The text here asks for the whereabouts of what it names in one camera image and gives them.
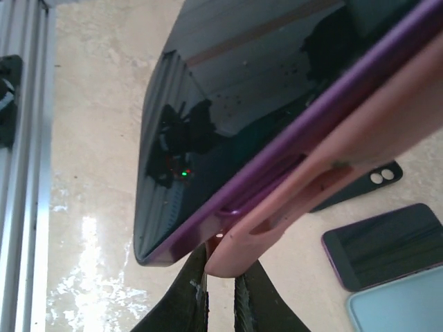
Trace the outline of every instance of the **pink phone case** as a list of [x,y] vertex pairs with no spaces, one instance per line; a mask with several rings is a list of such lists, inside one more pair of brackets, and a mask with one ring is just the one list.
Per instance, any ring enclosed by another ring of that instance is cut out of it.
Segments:
[[443,33],[324,139],[306,160],[220,239],[206,272],[244,273],[304,213],[443,126]]

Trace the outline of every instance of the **purple phone frame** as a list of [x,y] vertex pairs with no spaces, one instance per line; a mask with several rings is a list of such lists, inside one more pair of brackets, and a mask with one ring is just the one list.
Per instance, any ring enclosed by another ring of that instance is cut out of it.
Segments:
[[315,147],[443,29],[442,17],[443,0],[421,1],[253,160],[148,256],[138,258],[138,262],[169,266],[220,230],[232,227],[284,180],[284,177],[278,178],[242,207],[230,208],[256,182],[257,175],[263,174],[267,165],[281,160],[282,156],[298,160],[303,152]]

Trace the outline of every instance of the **light blue phone case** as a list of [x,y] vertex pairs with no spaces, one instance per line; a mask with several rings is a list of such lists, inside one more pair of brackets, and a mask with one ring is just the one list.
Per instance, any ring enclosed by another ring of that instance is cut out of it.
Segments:
[[358,332],[443,332],[443,266],[352,295]]

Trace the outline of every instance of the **black phone screen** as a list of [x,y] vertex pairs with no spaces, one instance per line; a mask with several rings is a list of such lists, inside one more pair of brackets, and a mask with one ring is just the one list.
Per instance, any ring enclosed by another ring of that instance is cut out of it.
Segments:
[[359,1],[199,2],[185,2],[143,107],[134,246],[144,263],[417,0],[363,18]]
[[424,204],[331,230],[323,241],[350,291],[443,263],[443,226]]

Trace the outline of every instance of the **phone case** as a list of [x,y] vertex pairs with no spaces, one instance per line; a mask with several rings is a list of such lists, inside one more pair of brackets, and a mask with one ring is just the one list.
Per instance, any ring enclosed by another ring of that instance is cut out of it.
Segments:
[[[304,15],[309,16],[312,14],[308,10],[309,6],[309,3],[306,6],[303,5]],[[147,188],[139,185],[136,203],[136,227],[134,228],[134,250],[138,263],[151,266],[170,265],[195,249],[199,244],[220,232],[220,230],[225,232],[237,223],[271,193],[295,168],[299,167],[298,164],[300,163],[301,156],[310,154],[314,147],[337,124],[353,112],[362,101],[369,97],[442,29],[442,16],[442,0],[425,0],[417,5],[405,19],[372,47],[301,116],[269,143],[243,169],[236,173],[229,182],[172,234],[168,235],[155,249],[148,253],[146,253],[147,250],[141,250],[144,246],[143,237],[147,236],[146,224],[149,223],[149,220],[144,219],[142,212],[147,208],[148,203],[145,199],[150,196],[150,192],[147,192]],[[166,53],[164,56],[171,57],[173,52]],[[178,62],[170,62],[168,68],[181,67],[179,67]],[[168,82],[170,80],[164,81],[163,84],[168,84]],[[149,91],[150,93],[155,93],[156,90],[154,86],[151,86]],[[143,126],[142,133],[144,131],[149,132],[146,126],[149,126],[149,123],[146,122],[146,125]],[[145,151],[145,148],[142,142],[141,153]],[[279,161],[282,161],[284,165],[279,166]],[[141,158],[140,167],[142,166],[143,158]],[[275,178],[276,167],[281,171],[282,175]],[[337,167],[336,170],[339,173],[345,172],[343,167]],[[348,184],[361,175],[363,175],[362,172],[353,172],[351,177],[347,177],[341,183],[343,185]],[[260,183],[267,184],[260,189],[260,186],[257,186]],[[336,188],[342,187],[342,184],[337,184]],[[251,188],[255,188],[255,194],[252,197],[248,196],[251,193]],[[316,204],[319,204],[334,191],[336,190],[325,191],[322,198],[316,201]],[[269,242],[270,246],[276,239],[266,241]],[[253,256],[258,258],[260,255],[261,252],[258,252]],[[229,257],[229,259],[232,259],[235,255],[229,255]],[[245,270],[249,265],[247,264],[247,266],[240,268],[240,270]]]
[[357,332],[443,331],[443,267],[352,295],[347,310]]
[[441,91],[443,33],[337,126],[283,184],[224,234],[211,250],[206,272],[218,277],[241,275],[304,213],[437,131],[443,125]]
[[[386,170],[390,171],[391,173],[388,173],[388,176],[383,176],[383,173]],[[378,176],[376,179],[377,181],[380,181],[380,183],[376,183],[371,179],[371,176],[374,174]],[[400,165],[397,162],[392,161],[391,163],[373,169],[367,174],[363,175],[361,178],[356,179],[353,183],[347,185],[342,190],[329,197],[326,201],[322,202],[320,205],[317,205],[311,212],[321,211],[329,206],[353,199],[354,197],[368,194],[387,185],[392,185],[402,177],[403,170],[401,169]]]

